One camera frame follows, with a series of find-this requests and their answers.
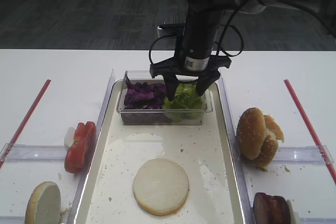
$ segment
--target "white tray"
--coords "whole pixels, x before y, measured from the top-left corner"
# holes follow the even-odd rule
[[[121,82],[114,84],[75,223],[242,223],[218,88],[203,125],[122,125],[116,112]],[[190,193],[184,207],[165,217],[143,211],[132,193],[140,166],[169,158],[185,169]]]

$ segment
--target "top bun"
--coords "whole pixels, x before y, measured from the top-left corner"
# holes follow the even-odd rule
[[[258,167],[266,168],[284,134],[270,115],[263,115],[258,108],[250,108],[239,119],[237,137],[241,153]]]

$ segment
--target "tomato slice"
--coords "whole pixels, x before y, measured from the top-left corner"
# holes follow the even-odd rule
[[[74,142],[69,148],[64,162],[67,172],[77,173],[83,168],[89,144],[95,132],[96,125],[93,122],[79,123],[77,125],[73,136]]]

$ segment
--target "red straw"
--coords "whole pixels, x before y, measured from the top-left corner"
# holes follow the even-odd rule
[[[46,82],[44,83],[42,89],[40,90],[39,94],[37,95],[35,101],[33,102],[33,104],[31,105],[30,109],[28,110],[26,116],[23,118],[19,128],[17,128],[14,136],[12,137],[9,145],[7,146],[7,149],[5,151],[5,154],[3,156],[3,160],[0,161],[0,168],[3,166],[4,162],[5,162],[5,157],[9,154],[9,152],[11,151],[11,149],[13,148],[13,145],[16,143],[17,139],[19,138],[22,130],[24,129],[26,123],[28,122],[31,114],[33,113],[33,111],[35,110],[37,104],[40,102],[42,96],[44,95],[44,93],[46,92],[49,84],[51,83],[51,80],[46,80]]]
[[[315,144],[321,150],[323,150],[322,149],[322,143],[321,143],[319,137],[317,136],[317,134],[316,134],[313,126],[311,125],[311,123],[310,123],[310,121],[309,121],[309,119],[307,117],[307,114],[305,113],[305,111],[304,111],[304,109],[303,109],[303,107],[302,107],[302,105],[301,105],[301,103],[299,101],[299,98],[296,96],[295,91],[294,91],[292,85],[290,84],[289,80],[284,80],[284,82],[285,82],[285,85],[286,85],[286,87],[287,87],[290,95],[292,96],[292,98],[294,100],[294,103],[295,103],[296,107],[298,108],[298,110],[299,110],[299,112],[300,112],[300,114],[301,114],[301,116],[302,116],[302,118],[303,118],[303,120],[304,120],[304,122],[305,122],[305,124],[306,124],[306,126],[307,126],[307,128],[309,130],[309,132],[310,132],[310,135],[312,136],[312,138],[313,138],[313,140],[315,142]],[[335,170],[335,168],[333,167],[332,164],[325,164],[325,165],[327,166],[327,168],[328,168],[328,170],[330,172],[330,175],[331,175],[332,179],[334,180],[334,182],[336,184],[336,170]]]

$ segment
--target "dark floor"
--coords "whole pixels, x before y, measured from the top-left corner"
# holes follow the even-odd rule
[[[183,22],[186,0],[0,0],[0,48],[147,50],[160,23]],[[239,14],[246,50],[335,50],[308,14]],[[229,32],[227,50],[238,49]],[[157,49],[173,49],[173,41]]]

